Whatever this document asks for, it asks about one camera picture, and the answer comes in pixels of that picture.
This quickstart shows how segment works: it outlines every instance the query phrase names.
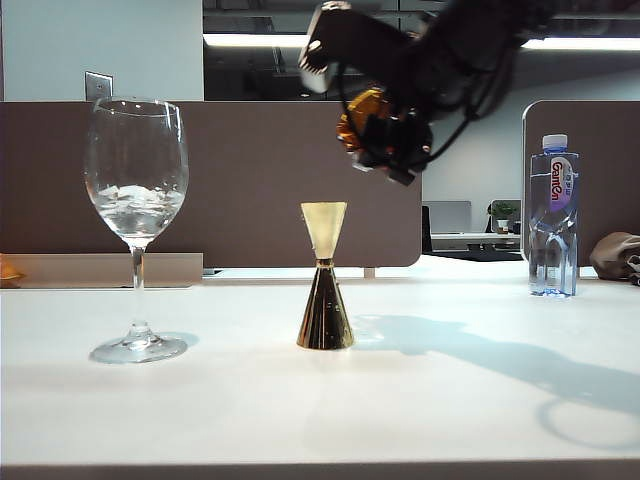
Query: glass stem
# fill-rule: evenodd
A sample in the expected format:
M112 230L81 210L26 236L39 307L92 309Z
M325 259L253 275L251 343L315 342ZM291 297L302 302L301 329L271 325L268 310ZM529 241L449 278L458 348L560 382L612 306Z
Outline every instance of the glass stem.
M131 246L131 256L133 257L133 322L129 336L139 337L150 334L149 326L145 320L143 312L142 295L144 292L144 247Z

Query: cubicle partition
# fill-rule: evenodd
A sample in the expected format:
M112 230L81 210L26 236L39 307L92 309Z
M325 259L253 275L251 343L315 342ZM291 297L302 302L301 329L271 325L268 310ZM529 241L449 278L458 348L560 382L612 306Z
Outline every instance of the cubicle partition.
M300 202L346 201L343 266L412 264L421 251L421 182L351 167L337 102L178 102L190 183L150 252L202 252L205 267L313 264ZM4 253L126 252L85 192L90 104L0 104Z
M541 101L524 115L522 246L529 253L530 158L542 151L543 135L565 133L569 151L580 154L578 262L589 265L595 244L612 232L640 235L640 102Z

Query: orange object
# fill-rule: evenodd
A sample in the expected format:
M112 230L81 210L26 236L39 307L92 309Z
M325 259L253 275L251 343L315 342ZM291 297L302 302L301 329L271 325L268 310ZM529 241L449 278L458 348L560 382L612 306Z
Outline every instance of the orange object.
M365 90L354 98L348 106L351 119L359 133L364 129L369 115L386 118L389 116L389 108L390 104L384 97L384 92L378 87ZM347 115L344 113L340 116L340 121L336 126L336 132L338 139L344 143L347 151L353 152L362 148L356 134L349 125Z
M9 262L4 260L0 253L0 280L15 280L23 276L24 275L18 272Z

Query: gold jigger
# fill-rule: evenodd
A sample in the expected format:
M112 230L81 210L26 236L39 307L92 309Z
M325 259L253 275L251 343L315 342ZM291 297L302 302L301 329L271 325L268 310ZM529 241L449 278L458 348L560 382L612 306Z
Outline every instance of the gold jigger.
M302 203L302 214L316 255L316 275L311 285L298 345L334 350L353 345L353 334L333 271L346 202Z

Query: plastic bottle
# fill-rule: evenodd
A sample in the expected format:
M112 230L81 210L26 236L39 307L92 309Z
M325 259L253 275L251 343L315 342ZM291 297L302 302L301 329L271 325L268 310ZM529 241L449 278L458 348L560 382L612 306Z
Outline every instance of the plastic bottle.
M545 135L542 148L529 176L529 291L569 297L578 273L579 157L567 152L564 134Z

